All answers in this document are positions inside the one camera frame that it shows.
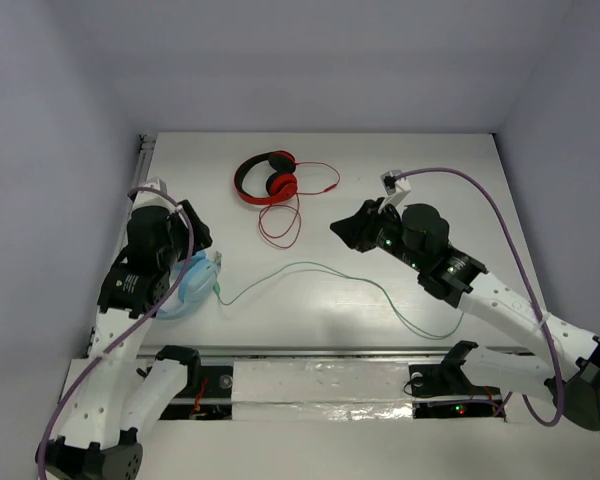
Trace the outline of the light blue headphones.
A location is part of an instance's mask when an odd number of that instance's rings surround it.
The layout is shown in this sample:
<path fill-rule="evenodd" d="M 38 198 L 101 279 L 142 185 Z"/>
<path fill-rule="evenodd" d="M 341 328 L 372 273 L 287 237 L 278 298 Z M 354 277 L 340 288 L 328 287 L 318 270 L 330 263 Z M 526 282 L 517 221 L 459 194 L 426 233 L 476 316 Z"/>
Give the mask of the light blue headphones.
<path fill-rule="evenodd" d="M 193 255 L 182 281 L 165 304 L 158 310 L 156 318 L 161 321 L 181 321 L 191 317 L 213 291 L 222 264 L 219 251 L 207 256 L 205 250 Z"/>

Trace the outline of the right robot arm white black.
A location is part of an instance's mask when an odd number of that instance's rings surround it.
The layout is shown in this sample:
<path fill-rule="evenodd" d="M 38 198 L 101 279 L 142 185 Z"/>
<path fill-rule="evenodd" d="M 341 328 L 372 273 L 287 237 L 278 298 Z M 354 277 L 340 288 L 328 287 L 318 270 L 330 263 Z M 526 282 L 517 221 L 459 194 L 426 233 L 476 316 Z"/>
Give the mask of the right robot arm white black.
<path fill-rule="evenodd" d="M 410 266 L 430 296 L 479 318 L 532 354 L 517 357 L 460 341 L 438 368 L 450 391 L 494 385 L 551 403 L 575 425 L 600 430 L 600 335 L 535 312 L 530 301 L 451 245 L 449 224 L 434 207 L 413 204 L 398 212 L 381 199 L 367 200 L 330 229 L 352 250 L 380 248 Z"/>

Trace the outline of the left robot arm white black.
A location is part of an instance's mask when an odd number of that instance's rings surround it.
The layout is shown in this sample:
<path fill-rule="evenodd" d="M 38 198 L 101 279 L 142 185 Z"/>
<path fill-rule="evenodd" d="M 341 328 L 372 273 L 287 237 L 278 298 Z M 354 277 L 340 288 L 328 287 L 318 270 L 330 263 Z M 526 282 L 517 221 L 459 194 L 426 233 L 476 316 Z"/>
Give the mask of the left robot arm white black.
<path fill-rule="evenodd" d="M 212 238 L 190 202 L 137 193 L 127 242 L 101 286 L 87 366 L 63 394 L 36 452 L 41 479 L 134 479 L 143 438 L 178 394 L 202 382 L 197 350 L 167 345 L 143 377 L 137 356 L 165 301 Z"/>

